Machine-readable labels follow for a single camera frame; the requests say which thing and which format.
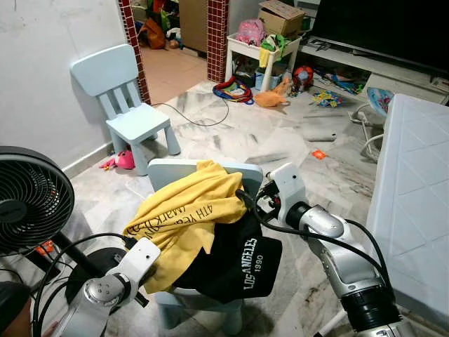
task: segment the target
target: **tiled floor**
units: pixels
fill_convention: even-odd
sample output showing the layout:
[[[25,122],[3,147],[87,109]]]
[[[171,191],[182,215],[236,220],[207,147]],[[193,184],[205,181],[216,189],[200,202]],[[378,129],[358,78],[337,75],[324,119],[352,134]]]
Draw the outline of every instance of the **tiled floor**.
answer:
[[[152,103],[174,98],[195,84],[205,80],[206,59],[193,56],[194,52],[140,47]]]

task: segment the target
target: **electrical cord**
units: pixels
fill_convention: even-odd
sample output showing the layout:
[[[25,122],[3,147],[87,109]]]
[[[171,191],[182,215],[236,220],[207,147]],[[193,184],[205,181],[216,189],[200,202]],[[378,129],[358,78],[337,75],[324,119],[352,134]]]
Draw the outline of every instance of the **electrical cord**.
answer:
[[[382,251],[380,250],[380,247],[377,244],[374,236],[370,233],[369,230],[367,230],[360,223],[358,223],[354,220],[350,220],[350,219],[345,219],[345,221],[351,225],[356,226],[363,233],[365,233],[365,235],[369,238],[369,240],[371,241],[371,244],[373,245],[374,249],[376,250],[377,257],[379,258],[379,261],[380,261],[380,266],[384,270],[384,274],[382,275],[382,277],[384,278],[385,284],[391,290],[391,292],[393,292],[393,286],[391,285],[391,282],[390,282],[390,278],[389,278],[388,270],[387,270],[387,264],[385,263],[384,255],[382,254]]]
[[[54,298],[56,297],[56,295],[61,291],[61,289],[63,289],[64,287],[66,287],[68,284],[71,283],[83,283],[85,281],[83,280],[69,280],[66,281],[64,283],[61,283],[48,297],[48,300],[45,302],[45,304],[43,305],[41,314],[39,315],[39,320],[38,320],[38,325],[42,326],[43,325],[43,319],[45,318],[45,315],[47,313],[47,310],[50,307],[51,302],[53,302]]]
[[[51,257],[50,253],[46,250],[46,248],[45,248],[43,245],[40,244],[39,246],[43,249],[43,251],[45,251],[45,253],[47,254],[47,256],[48,256],[48,258],[49,258],[50,260],[52,260],[52,261],[55,260],[54,258]],[[68,263],[65,262],[64,256],[62,257],[62,261],[58,261],[57,263],[60,263],[61,265],[64,265],[64,267],[69,267],[71,270],[74,269],[70,264],[68,264]]]
[[[167,103],[154,103],[152,104],[152,107],[155,107],[157,105],[167,105],[168,107],[171,107],[173,110],[175,110],[178,114],[180,114],[181,116],[183,116],[187,121],[189,121],[192,124],[195,124],[197,126],[214,126],[214,125],[218,125],[220,123],[222,123],[229,115],[229,105],[227,104],[226,100],[223,98],[223,102],[226,105],[226,114],[224,115],[224,117],[217,121],[216,123],[212,123],[212,124],[201,124],[201,123],[196,123],[195,121],[192,121],[191,119],[188,119],[183,113],[181,113],[181,111],[179,111],[178,109],[176,109],[175,107],[173,107],[172,105],[169,105]]]
[[[20,274],[18,272],[16,272],[15,270],[12,269],[7,269],[7,268],[0,268],[0,271],[5,271],[5,272],[10,272],[11,274],[14,274],[20,281],[21,284],[25,284],[25,282],[23,282],[23,278],[20,276]],[[36,300],[36,298],[33,296],[32,293],[29,293],[29,296],[33,299]]]
[[[15,270],[12,269],[6,269],[6,268],[0,268],[0,271],[4,271],[4,272],[10,272],[11,274],[14,274],[20,281],[21,284],[25,284],[23,282],[22,277],[20,276],[20,274],[18,272],[16,272]]]
[[[330,242],[331,244],[336,244],[338,246],[341,246],[341,247],[343,247],[343,248],[345,248],[345,249],[347,249],[349,251],[352,251],[353,253],[359,255],[360,257],[364,258],[365,260],[367,260],[369,263],[371,263],[371,265],[373,265],[374,268],[376,268],[376,270],[379,272],[379,274],[382,276],[382,278],[385,278],[385,276],[384,276],[385,271],[383,270],[383,268],[379,265],[379,263],[377,263],[376,260],[371,258],[371,256],[369,256],[367,253],[364,253],[364,252],[360,251],[357,248],[354,248],[353,246],[351,246],[349,244],[341,242],[340,240],[333,239],[332,237],[327,237],[325,235],[311,233],[311,232],[309,232],[307,230],[295,230],[293,228],[285,228],[285,227],[279,227],[279,226],[272,225],[272,224],[268,223],[267,221],[265,221],[264,219],[262,219],[262,217],[257,212],[257,202],[260,199],[260,195],[256,197],[256,200],[254,200],[247,192],[242,191],[242,190],[237,190],[236,191],[236,196],[239,199],[243,200],[243,202],[246,205],[249,204],[250,205],[250,210],[253,211],[253,214],[254,214],[255,218],[257,219],[257,221],[259,221],[262,225],[264,225],[265,227],[269,228],[270,230],[276,230],[277,232],[284,232],[284,233],[289,233],[289,234],[300,235],[300,236],[303,236],[303,237],[311,237],[311,238],[314,238],[314,239],[320,239],[320,240],[323,240],[323,241]]]
[[[125,237],[124,235],[117,234],[117,233],[100,233],[100,234],[94,234],[90,235],[88,237],[84,237],[83,239],[77,240],[75,242],[72,242],[70,245],[66,246],[64,249],[61,250],[61,252],[54,258],[53,262],[51,263],[49,269],[43,276],[43,279],[41,281],[41,286],[39,287],[39,291],[36,295],[36,300],[34,301],[34,307],[33,307],[33,337],[41,337],[42,332],[42,325],[39,324],[39,304],[41,302],[43,288],[45,287],[45,283],[47,282],[48,276],[50,274],[50,270],[56,265],[57,261],[61,258],[61,256],[70,248],[73,246],[76,246],[77,244],[81,244],[85,241],[95,239],[96,237],[118,237],[125,241],[125,246],[128,248],[128,246],[132,246],[135,243],[134,238]]]
[[[44,286],[48,286],[48,288],[50,288],[52,285],[54,285],[54,283],[62,281],[63,279],[68,279],[70,276],[64,276],[64,277],[59,277],[58,279],[52,279],[51,281],[48,281],[47,283],[45,283]],[[37,291],[39,291],[39,288],[34,290],[33,293],[36,293]]]

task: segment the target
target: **light blue child chair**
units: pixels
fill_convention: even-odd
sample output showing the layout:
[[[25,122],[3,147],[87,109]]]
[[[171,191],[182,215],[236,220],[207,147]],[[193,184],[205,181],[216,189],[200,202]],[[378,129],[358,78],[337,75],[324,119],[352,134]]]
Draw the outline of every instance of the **light blue child chair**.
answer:
[[[263,181],[262,169],[253,164],[219,162],[228,173],[241,172],[242,183],[253,198]],[[184,178],[196,171],[196,160],[191,159],[153,159],[148,165],[148,178],[154,191]],[[202,295],[195,289],[173,287],[170,291],[160,291],[154,294],[159,308],[159,326],[162,329],[172,329],[181,323],[182,312],[185,310],[200,310],[224,313],[222,331],[227,335],[236,335],[242,329],[243,300],[237,299],[222,304],[213,298]]]
[[[165,132],[168,153],[181,152],[170,119],[140,101],[135,82],[138,66],[131,46],[121,44],[86,56],[76,61],[70,71],[88,95],[100,100],[115,152],[125,150],[126,143],[131,146],[139,175],[147,174],[148,163],[141,142],[156,139],[159,130]]]

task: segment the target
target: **pink toy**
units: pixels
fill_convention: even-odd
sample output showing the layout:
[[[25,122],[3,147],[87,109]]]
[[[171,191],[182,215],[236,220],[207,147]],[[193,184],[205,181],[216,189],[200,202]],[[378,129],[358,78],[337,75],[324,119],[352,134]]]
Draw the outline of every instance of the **pink toy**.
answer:
[[[126,170],[132,170],[135,168],[133,153],[130,150],[122,151],[100,165],[100,169],[107,171],[116,166]]]
[[[239,25],[236,38],[246,44],[260,46],[262,40],[265,38],[265,29],[262,21],[259,19],[242,21]]]

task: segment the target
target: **pink bag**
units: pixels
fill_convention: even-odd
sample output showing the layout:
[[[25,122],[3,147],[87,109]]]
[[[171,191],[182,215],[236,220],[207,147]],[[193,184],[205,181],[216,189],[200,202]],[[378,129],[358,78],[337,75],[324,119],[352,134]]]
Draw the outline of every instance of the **pink bag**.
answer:
[[[265,38],[265,30],[262,21],[259,19],[249,19],[240,22],[237,40],[253,46],[260,46]]]

